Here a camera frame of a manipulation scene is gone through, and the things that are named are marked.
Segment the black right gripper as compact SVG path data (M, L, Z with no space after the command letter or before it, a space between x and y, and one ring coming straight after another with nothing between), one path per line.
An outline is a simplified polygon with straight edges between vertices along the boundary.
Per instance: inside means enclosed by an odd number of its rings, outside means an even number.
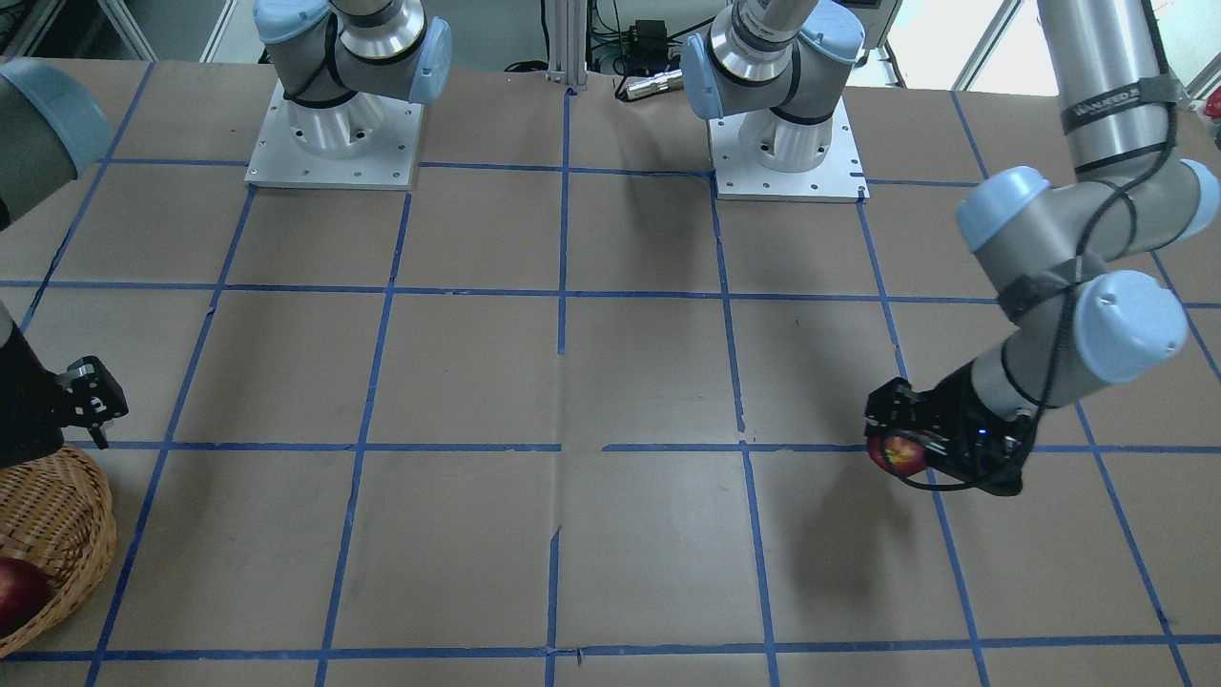
M9 331L1 348L2 469L59 451L62 427L83 427L96 449L107 449L107 425L127 414L125 390L100 358L79 358L56 383L23 332Z

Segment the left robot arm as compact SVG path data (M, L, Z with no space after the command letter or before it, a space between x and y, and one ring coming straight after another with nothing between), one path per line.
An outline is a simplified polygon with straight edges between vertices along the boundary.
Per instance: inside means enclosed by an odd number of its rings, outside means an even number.
M1114 260L1193 238L1219 214L1219 179L1182 157L1177 79L1148 1L1042 1L1074 182L993 174L956 210L965 246L1015 326L929 390L890 379L867 399L866 448L885 472L947 475L947 491L1020 494L1042 419L1122 386L1186 343L1186 309ZM833 1L736 1L683 45L687 100L777 174L810 173L864 41Z

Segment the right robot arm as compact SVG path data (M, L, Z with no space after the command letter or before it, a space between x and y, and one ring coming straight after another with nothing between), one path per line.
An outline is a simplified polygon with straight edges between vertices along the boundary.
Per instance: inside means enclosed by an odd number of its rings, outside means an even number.
M305 190L408 190L422 109L444 92L453 31L419 1L258 1L256 32L278 71L247 181ZM2 225L85 173L114 132L92 92L34 59L2 66ZM13 467L83 427L98 448L128 412L95 356L53 373L2 314L1 460Z

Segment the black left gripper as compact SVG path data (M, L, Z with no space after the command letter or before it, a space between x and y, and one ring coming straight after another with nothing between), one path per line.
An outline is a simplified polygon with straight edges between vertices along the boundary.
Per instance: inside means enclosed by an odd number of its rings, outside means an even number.
M926 465L958 483L929 491L982 489L991 495L1024 491L1024 462L1035 436L1035 417L1021 409L1002 419L977 395L972 369L958 369L929 390L915 390L908 379L893 378L871 392L864 409L864 436L894 431L926 434L939 447L926 451Z

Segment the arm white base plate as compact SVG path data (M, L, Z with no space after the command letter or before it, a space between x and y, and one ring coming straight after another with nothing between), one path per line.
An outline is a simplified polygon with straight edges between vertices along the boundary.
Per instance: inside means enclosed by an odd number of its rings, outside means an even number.
M245 181L280 190L409 192L424 106L369 93L305 109L276 84Z
M769 110L708 121L716 195L733 201L856 203L871 196L842 99L829 120L797 124Z

